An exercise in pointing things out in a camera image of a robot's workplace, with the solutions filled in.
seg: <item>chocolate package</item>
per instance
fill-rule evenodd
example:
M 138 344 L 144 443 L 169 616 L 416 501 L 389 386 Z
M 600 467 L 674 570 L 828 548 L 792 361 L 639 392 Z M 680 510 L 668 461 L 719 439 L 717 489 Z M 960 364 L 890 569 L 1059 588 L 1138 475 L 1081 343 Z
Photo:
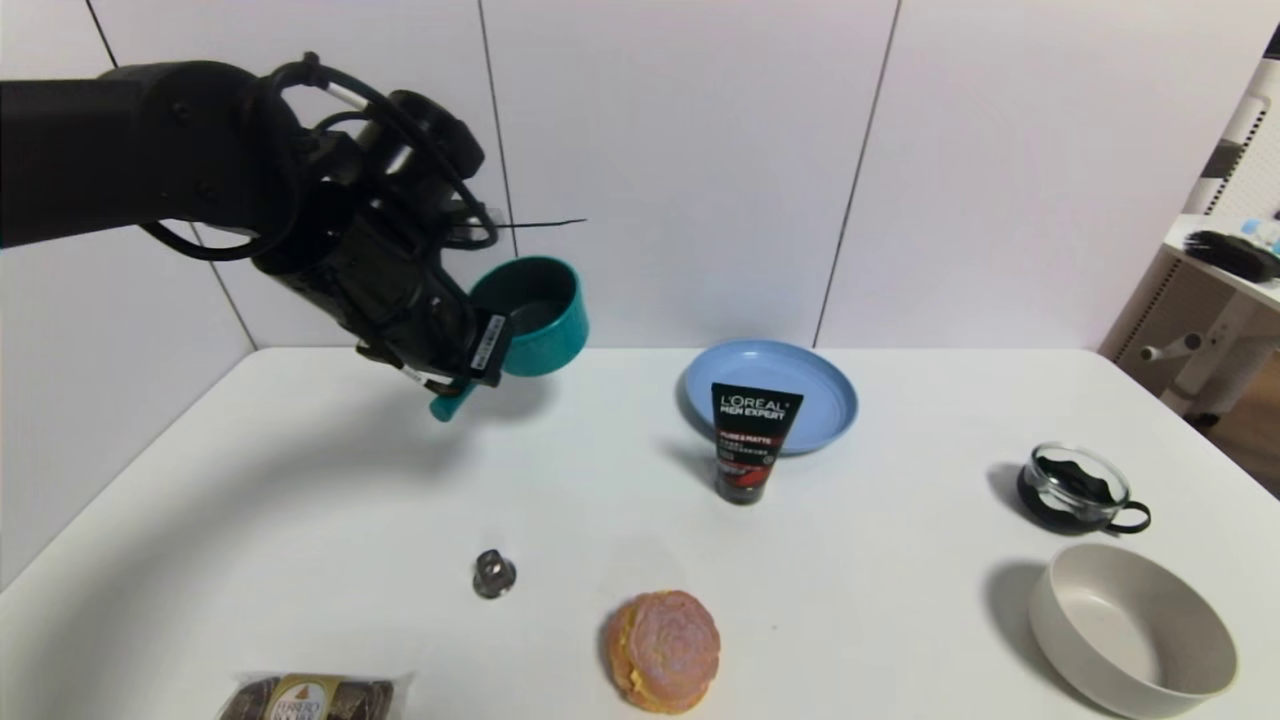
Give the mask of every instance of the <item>chocolate package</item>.
M 218 720 L 398 720 L 402 680 L 347 675 L 246 678 Z

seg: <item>white wall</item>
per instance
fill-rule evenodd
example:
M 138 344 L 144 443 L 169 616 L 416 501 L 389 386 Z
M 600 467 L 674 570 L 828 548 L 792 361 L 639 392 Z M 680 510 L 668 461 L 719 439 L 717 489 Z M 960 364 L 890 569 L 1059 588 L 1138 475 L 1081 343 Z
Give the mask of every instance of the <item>white wall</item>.
M 4 78 L 108 69 L 83 1 L 4 1 Z M 137 229 L 0 252 L 0 307 L 3 587 L 250 343 L 209 264 Z
M 905 0 L 827 347 L 1096 347 L 1280 20 L 1275 0 Z
M 486 159 L 468 184 L 481 201 L 507 210 L 476 0 L 93 0 L 93 6 L 122 65 L 221 60 L 265 74 L 314 50 L 383 92 L 421 92 L 475 133 Z M 306 123 L 348 109 L 319 90 L 288 97 Z M 220 234 L 201 231 L 205 240 Z M 466 288 L 513 256 L 508 236 L 480 252 L 445 251 L 444 266 Z M 328 315 L 252 264 L 223 264 L 219 272 L 257 346 L 355 345 Z
M 484 0 L 524 254 L 600 346 L 813 342 L 893 0 Z

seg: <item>light blue plate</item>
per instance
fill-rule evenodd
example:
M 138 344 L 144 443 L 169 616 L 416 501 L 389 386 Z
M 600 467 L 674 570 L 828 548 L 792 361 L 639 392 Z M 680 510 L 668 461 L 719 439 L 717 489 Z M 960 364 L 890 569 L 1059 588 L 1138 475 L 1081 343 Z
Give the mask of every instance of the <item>light blue plate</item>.
M 758 387 L 804 396 L 782 452 L 812 452 L 845 434 L 858 416 L 858 393 L 835 365 L 795 345 L 735 340 L 709 347 L 685 370 L 685 395 L 707 423 L 712 383 Z

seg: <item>white bowl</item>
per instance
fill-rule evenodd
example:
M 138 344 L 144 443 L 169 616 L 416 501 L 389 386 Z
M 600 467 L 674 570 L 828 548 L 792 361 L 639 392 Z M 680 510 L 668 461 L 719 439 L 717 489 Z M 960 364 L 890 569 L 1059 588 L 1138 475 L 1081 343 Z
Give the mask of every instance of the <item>white bowl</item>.
M 1032 630 L 1053 667 L 1098 705 L 1169 717 L 1221 694 L 1235 644 L 1178 575 L 1106 544 L 1059 552 L 1032 591 Z

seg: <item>black tube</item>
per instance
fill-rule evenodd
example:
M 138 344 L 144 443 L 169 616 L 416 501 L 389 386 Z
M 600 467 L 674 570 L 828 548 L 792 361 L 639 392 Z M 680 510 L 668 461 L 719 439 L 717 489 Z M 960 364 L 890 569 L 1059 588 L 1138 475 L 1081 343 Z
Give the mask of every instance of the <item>black tube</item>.
M 712 383 L 721 497 L 735 505 L 760 501 L 801 401 L 790 392 Z
M 140 95 L 128 81 L 0 83 L 4 247 L 165 217 L 138 177 Z

